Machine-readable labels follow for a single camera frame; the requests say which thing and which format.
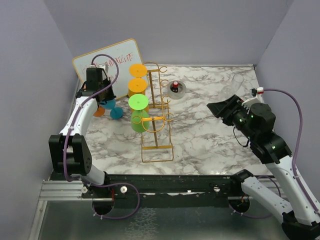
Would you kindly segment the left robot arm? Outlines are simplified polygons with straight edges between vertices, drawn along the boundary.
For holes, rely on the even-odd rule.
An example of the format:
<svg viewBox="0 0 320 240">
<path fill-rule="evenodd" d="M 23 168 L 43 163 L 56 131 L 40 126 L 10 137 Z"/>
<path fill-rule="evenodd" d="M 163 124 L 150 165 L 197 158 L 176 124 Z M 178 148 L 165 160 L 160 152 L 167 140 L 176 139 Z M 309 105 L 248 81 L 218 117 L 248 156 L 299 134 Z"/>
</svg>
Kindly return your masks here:
<svg viewBox="0 0 320 240">
<path fill-rule="evenodd" d="M 62 174 L 68 182 L 80 180 L 92 184 L 94 193 L 101 198 L 110 193 L 111 186 L 107 174 L 93 165 L 85 135 L 101 102 L 115 97 L 108 67 L 91 65 L 86 69 L 86 81 L 75 95 L 67 124 L 48 140 L 54 172 Z"/>
</svg>

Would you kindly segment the yellow plastic wine glass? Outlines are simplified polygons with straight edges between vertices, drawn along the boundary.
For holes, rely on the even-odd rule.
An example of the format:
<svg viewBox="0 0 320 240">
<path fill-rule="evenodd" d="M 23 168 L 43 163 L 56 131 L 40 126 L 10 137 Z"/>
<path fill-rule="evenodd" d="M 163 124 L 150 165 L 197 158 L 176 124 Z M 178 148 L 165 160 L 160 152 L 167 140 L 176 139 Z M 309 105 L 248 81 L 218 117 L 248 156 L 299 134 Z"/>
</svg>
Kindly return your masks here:
<svg viewBox="0 0 320 240">
<path fill-rule="evenodd" d="M 141 63 L 135 63 L 129 67 L 129 73 L 135 78 L 142 78 L 147 74 L 147 68 Z"/>
<path fill-rule="evenodd" d="M 143 78 L 133 78 L 128 83 L 128 97 L 135 94 L 146 94 L 148 83 Z"/>
</svg>

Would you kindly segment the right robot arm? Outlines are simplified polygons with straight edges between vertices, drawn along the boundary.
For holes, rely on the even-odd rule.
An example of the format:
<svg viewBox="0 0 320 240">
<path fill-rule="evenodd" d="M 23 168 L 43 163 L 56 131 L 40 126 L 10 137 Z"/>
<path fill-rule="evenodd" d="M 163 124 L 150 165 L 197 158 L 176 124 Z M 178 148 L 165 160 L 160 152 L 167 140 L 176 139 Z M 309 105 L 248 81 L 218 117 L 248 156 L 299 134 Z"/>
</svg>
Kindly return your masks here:
<svg viewBox="0 0 320 240">
<path fill-rule="evenodd" d="M 299 171 L 293 166 L 293 155 L 285 140 L 273 128 L 276 120 L 271 108 L 258 97 L 246 101 L 237 95 L 221 102 L 208 103 L 214 117 L 235 127 L 249 141 L 253 154 L 272 173 L 287 199 L 265 187 L 247 170 L 233 175 L 229 189 L 236 195 L 253 197 L 281 224 L 290 240 L 316 240 L 320 237 L 319 201 L 311 193 Z"/>
</svg>

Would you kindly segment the green plastic wine glass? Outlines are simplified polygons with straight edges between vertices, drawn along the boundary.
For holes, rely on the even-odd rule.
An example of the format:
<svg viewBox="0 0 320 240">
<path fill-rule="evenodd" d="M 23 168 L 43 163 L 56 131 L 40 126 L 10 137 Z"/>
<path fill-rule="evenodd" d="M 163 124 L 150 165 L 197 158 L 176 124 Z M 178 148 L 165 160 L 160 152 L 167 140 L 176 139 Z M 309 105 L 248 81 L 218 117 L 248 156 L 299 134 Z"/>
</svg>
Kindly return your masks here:
<svg viewBox="0 0 320 240">
<path fill-rule="evenodd" d="M 129 107 L 133 110 L 130 121 L 131 128 L 137 133 L 143 133 L 149 129 L 150 122 L 144 121 L 149 114 L 145 110 L 149 106 L 149 100 L 144 94 L 134 94 L 128 100 Z"/>
</svg>

